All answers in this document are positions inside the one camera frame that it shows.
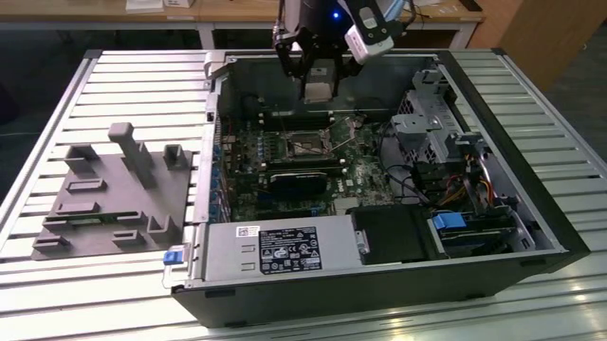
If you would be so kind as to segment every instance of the power supply label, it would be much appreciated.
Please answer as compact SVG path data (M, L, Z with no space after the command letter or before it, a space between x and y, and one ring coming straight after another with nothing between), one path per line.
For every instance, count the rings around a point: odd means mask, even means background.
M320 270L320 246L315 227L259 231L259 264L264 275Z

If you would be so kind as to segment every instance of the metal slotted surface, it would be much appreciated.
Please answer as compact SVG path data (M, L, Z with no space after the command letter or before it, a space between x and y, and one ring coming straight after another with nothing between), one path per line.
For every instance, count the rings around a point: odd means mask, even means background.
M490 51L455 53L592 254L492 298L419 305L252 328L208 330L163 288L161 252L35 262L43 216L67 173L67 146L119 153L104 129L127 117L151 151L197 151L205 80L200 51L105 52L64 110L35 184L0 250L0 340L596 340L607 329L604 166L522 76ZM464 106L460 111L474 127ZM196 169L192 169L195 195ZM185 221L192 219L188 206ZM288 304L288 298L277 298Z

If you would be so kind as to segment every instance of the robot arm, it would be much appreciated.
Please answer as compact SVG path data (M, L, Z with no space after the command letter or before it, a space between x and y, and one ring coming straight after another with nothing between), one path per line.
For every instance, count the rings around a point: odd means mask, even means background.
M400 23L406 0L280 0L273 48L285 75L300 81L300 99L323 101L336 97L340 80L356 76L365 61L392 49L392 39L415 20L415 6L412 0L408 2L414 15ZM297 60L289 54L295 43L301 48ZM352 57L344 61L348 50ZM333 60L335 64L325 87L308 84L309 70L319 59Z

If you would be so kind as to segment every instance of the circuit board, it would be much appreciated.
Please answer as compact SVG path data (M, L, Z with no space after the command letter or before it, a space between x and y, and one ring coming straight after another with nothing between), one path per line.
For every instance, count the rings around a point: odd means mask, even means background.
M377 126L360 124L353 114L337 114L333 124L319 131L264 131L257 124L245 124L229 151L228 187L231 188L231 220L252 221L293 217L343 215L359 205L387 205L394 193L379 168L376 157ZM268 164L300 167L299 172L323 169L305 162L335 160L337 172L327 172L323 193L305 198L280 200L268 192L272 172Z

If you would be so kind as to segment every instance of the white table leg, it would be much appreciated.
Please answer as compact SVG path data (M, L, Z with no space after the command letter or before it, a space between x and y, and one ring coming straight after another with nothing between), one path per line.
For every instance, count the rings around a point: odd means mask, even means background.
M213 23L199 23L196 25L199 29L200 44L204 50L215 49L215 40L212 38L212 31L215 30Z
M460 23L459 31L455 34L454 40L448 48L466 48L471 41L472 33L478 23Z

